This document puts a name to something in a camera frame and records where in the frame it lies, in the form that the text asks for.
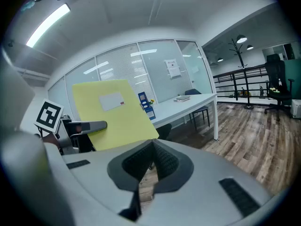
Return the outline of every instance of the small object on desk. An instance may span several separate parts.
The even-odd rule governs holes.
[[[179,96],[176,99],[174,99],[175,102],[184,102],[190,99],[190,96]]]
[[[145,92],[141,92],[138,94],[140,103],[142,105],[143,110],[146,112],[147,116],[149,117],[150,120],[153,120],[156,118],[154,109],[151,107],[151,104],[153,104],[155,101],[152,99],[150,102],[148,101]]]

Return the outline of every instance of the white label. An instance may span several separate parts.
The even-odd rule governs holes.
[[[99,102],[104,111],[108,111],[125,104],[120,92],[99,96]]]
[[[155,116],[153,111],[147,112],[146,114],[149,118]]]

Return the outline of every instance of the office chair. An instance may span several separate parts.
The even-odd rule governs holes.
[[[166,124],[164,126],[157,128],[156,131],[159,134],[158,139],[167,140],[167,137],[171,131],[171,127],[172,127],[171,124]]]
[[[200,93],[197,89],[189,89],[189,90],[185,91],[185,95],[186,95],[186,96],[190,96],[190,95],[201,95],[201,93]],[[197,125],[196,125],[196,120],[195,120],[195,118],[194,118],[194,114],[199,113],[199,112],[202,112],[202,114],[203,114],[203,120],[204,120],[204,123],[205,123],[204,111],[207,111],[208,126],[210,126],[210,120],[209,120],[209,114],[208,114],[208,107],[207,107],[207,106],[203,106],[203,107],[201,107],[201,108],[195,110],[194,112],[192,112],[192,117],[193,117],[193,122],[194,122],[194,128],[195,128],[196,130],[197,130]]]
[[[277,121],[280,121],[279,110],[284,111],[290,118],[292,117],[289,110],[282,105],[284,100],[292,99],[292,83],[293,79],[288,79],[290,82],[290,91],[287,90],[287,85],[285,81],[285,64],[284,61],[280,60],[278,54],[268,55],[267,62],[265,63],[265,68],[269,76],[269,88],[275,88],[280,91],[276,93],[269,89],[268,96],[272,99],[277,100],[277,105],[270,104],[270,107],[264,110],[266,114],[268,110],[277,110]]]

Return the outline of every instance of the glass door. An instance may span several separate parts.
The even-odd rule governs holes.
[[[204,60],[195,42],[177,41],[186,63],[192,87],[202,94],[212,93]]]

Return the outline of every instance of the yellow folder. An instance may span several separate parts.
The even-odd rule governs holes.
[[[158,138],[156,129],[127,80],[74,84],[72,90],[81,121],[108,123],[106,129],[88,135],[96,150]],[[99,97],[117,92],[121,93],[124,105],[104,111]]]

